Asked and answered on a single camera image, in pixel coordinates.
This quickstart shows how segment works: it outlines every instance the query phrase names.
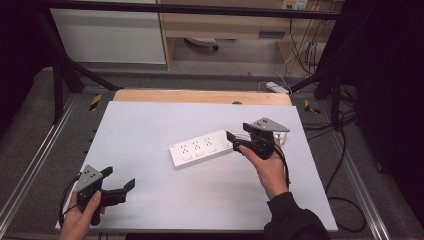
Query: floor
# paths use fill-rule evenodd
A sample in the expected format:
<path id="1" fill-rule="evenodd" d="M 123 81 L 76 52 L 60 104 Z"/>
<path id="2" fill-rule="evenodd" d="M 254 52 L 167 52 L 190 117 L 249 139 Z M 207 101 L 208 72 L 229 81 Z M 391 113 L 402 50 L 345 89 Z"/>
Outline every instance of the floor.
<path id="1" fill-rule="evenodd" d="M 108 81 L 127 88 L 165 88 L 165 89 L 207 89 L 207 90 L 238 90 L 267 91 L 264 83 L 280 82 L 289 86 L 301 81 L 307 76 L 302 70 L 293 73 L 285 71 L 284 61 L 278 54 L 276 44 L 272 41 L 240 41 L 219 40 L 219 51 L 194 46 L 183 39 L 176 43 L 175 58 L 171 70 L 135 70 L 122 73 L 107 72 L 104 69 L 98 74 Z M 74 99 L 75 107 L 60 134 L 55 139 L 54 146 L 45 152 L 44 165 L 39 166 L 28 189 L 23 189 L 26 196 L 16 203 L 19 208 L 10 212 L 14 218 L 8 225 L 4 239 L 50 239 L 57 238 L 54 230 L 58 193 L 63 189 L 68 179 L 79 170 L 90 147 L 90 139 L 95 136 L 95 129 L 101 120 L 108 100 L 113 98 L 113 92 L 98 88 L 93 82 L 83 79 L 87 85 L 84 94 L 69 94 L 68 99 Z M 310 107 L 324 112 L 327 102 L 315 101 L 311 84 L 291 96 L 293 104 L 298 107 L 302 123 L 323 124 L 328 119 L 324 114 L 305 111 L 305 100 Z M 0 139 L 0 205 L 7 206 L 12 190 L 19 184 L 21 176 L 28 166 L 31 166 L 39 147 L 51 131 L 50 119 L 53 119 L 53 96 L 51 74 L 41 72 L 36 77 L 36 84 L 19 113 L 16 115 L 9 130 Z M 88 111 L 92 99 L 98 93 L 103 93 L 96 111 Z M 342 110 L 349 109 L 349 104 L 342 104 Z M 337 148 L 338 134 L 324 131 L 307 131 L 311 151 L 314 155 L 322 182 L 328 182 L 340 151 Z M 384 226 L 387 227 L 390 239 L 424 239 L 424 231 L 413 213 L 404 202 L 397 190 L 396 184 L 389 175 L 380 174 L 360 126 L 346 126 L 346 142 L 348 155 L 355 163 L 362 180 L 374 201 L 375 207 Z M 332 194 L 350 198 L 358 202 L 357 193 L 352 187 L 352 178 L 345 167 L 338 173 L 332 186 Z M 333 203 L 336 219 L 350 227 L 360 225 L 361 216 L 349 205 Z M 0 220 L 5 223 L 5 212 L 0 214 Z M 367 227 L 361 233 L 349 233 L 340 230 L 333 233 L 333 239 L 374 239 L 372 228 Z M 123 235 L 113 235 L 123 239 Z"/>

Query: hand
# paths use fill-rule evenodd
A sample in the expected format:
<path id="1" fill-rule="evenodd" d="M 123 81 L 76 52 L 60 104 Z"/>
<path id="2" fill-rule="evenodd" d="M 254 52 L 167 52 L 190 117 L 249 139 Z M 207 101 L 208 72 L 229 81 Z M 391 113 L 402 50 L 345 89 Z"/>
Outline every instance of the hand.
<path id="1" fill-rule="evenodd" d="M 278 146 L 280 145 L 278 139 L 275 139 L 275 143 Z M 284 164 L 277 153 L 274 152 L 269 159 L 262 160 L 250 148 L 242 145 L 239 148 L 243 155 L 255 166 L 259 181 L 265 188 L 265 193 L 269 200 L 288 192 Z"/>
<path id="2" fill-rule="evenodd" d="M 101 198 L 100 191 L 97 191 L 91 197 L 84 212 L 81 212 L 78 207 L 74 207 L 66 213 L 65 222 L 60 233 L 60 240 L 82 240 L 85 238 L 90 228 L 91 217 L 99 206 Z M 77 203 L 77 195 L 72 194 L 68 209 L 77 205 Z"/>

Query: black sleeve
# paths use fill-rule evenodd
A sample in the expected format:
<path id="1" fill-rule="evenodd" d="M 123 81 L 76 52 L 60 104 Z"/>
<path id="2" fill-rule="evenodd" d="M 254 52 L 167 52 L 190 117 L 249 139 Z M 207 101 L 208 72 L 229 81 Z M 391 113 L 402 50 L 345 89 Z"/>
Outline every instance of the black sleeve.
<path id="1" fill-rule="evenodd" d="M 319 218 L 307 209 L 301 209 L 293 194 L 286 192 L 268 202 L 272 219 L 265 225 L 265 240 L 330 239 Z"/>

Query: white table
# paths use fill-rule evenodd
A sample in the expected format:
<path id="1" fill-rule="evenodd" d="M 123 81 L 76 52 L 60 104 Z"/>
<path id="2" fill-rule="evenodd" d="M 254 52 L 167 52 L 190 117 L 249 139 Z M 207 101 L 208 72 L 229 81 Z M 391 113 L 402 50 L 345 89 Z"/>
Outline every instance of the white table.
<path id="1" fill-rule="evenodd" d="M 328 231 L 331 213 L 295 107 L 204 103 L 109 102 L 87 158 L 97 170 L 114 173 L 103 189 L 132 178 L 127 202 L 109 207 L 96 226 L 110 232 L 262 231 L 270 221 L 268 200 L 254 167 L 231 152 L 175 170 L 169 145 L 268 117 L 290 128 L 283 151 L 290 191 L 301 208 L 313 211 Z"/>

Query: power strip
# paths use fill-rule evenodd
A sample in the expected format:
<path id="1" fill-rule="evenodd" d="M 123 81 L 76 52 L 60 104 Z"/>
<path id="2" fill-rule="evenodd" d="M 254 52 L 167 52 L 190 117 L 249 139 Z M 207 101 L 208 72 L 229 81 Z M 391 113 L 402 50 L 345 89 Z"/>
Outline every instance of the power strip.
<path id="1" fill-rule="evenodd" d="M 285 88 L 283 88 L 282 86 L 276 84 L 275 82 L 269 82 L 266 84 L 266 87 L 276 93 L 283 93 L 283 94 L 287 94 L 289 91 Z"/>
<path id="2" fill-rule="evenodd" d="M 233 151 L 225 130 L 220 130 L 169 146 L 176 169 Z"/>

